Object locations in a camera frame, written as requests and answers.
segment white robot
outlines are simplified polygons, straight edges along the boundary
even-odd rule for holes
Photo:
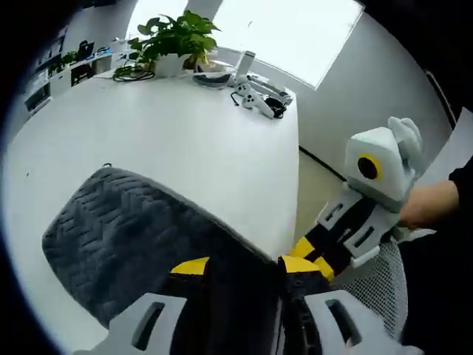
[[[358,133],[349,139],[344,191],[335,203],[325,207],[317,220],[328,233],[335,231],[331,238],[337,238],[337,243],[343,243],[351,253],[352,267],[379,253],[381,238],[398,223],[401,207],[424,170],[422,138],[414,122],[391,117],[388,127]],[[367,208],[363,200],[371,205],[360,224],[362,210]],[[350,226],[354,219],[358,220],[355,230]],[[341,230],[344,235],[337,235]]]

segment black sleeve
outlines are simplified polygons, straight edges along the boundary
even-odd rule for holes
[[[463,168],[454,170],[449,179],[457,187],[460,210],[473,212],[473,157]]]

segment white pot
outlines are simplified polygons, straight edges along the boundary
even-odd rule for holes
[[[172,78],[178,76],[184,65],[184,61],[189,58],[190,54],[178,57],[177,54],[168,54],[160,57],[154,63],[154,75],[157,78]]]

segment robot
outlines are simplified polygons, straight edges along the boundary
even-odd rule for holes
[[[423,172],[416,125],[408,118],[391,117],[388,127],[349,139],[341,197],[326,206],[290,255],[278,260],[274,272],[282,304],[284,354],[423,353],[391,339],[382,319],[348,292],[330,288],[337,274],[379,252],[378,244],[395,227]],[[218,324],[209,321],[209,265],[204,257],[176,266],[158,294],[143,295],[111,321],[102,343],[75,354],[212,354],[205,340]]]

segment black and yellow robot body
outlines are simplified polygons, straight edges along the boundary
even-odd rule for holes
[[[281,305],[283,344],[280,328],[274,326],[270,336],[275,346],[270,351],[255,352],[259,338],[266,337],[267,332],[244,328],[259,322],[260,317],[277,323],[276,309],[257,311],[272,296],[246,297],[237,312],[242,313],[240,319],[249,322],[233,328],[225,324],[228,318],[221,313],[233,307],[239,287],[257,288],[258,281],[237,282],[237,287],[231,288],[232,300],[225,302],[223,298],[229,293],[215,291],[213,285],[219,280],[213,277],[212,260],[204,257],[173,268],[157,294],[143,295],[110,322],[109,335],[102,343],[76,354],[265,355],[282,354],[281,347],[287,355],[422,354],[391,339],[382,319],[355,297],[330,288],[334,277],[374,257],[383,238],[389,237],[415,176],[421,172],[421,144],[417,127],[406,118],[390,118],[389,129],[373,129],[350,139],[345,162],[347,183],[341,197],[327,205],[316,226],[262,276],[266,283],[258,294],[275,283],[268,293],[275,293]],[[234,277],[244,279],[245,275]],[[253,334],[240,342],[238,337],[223,336],[225,331],[236,329],[241,334]]]

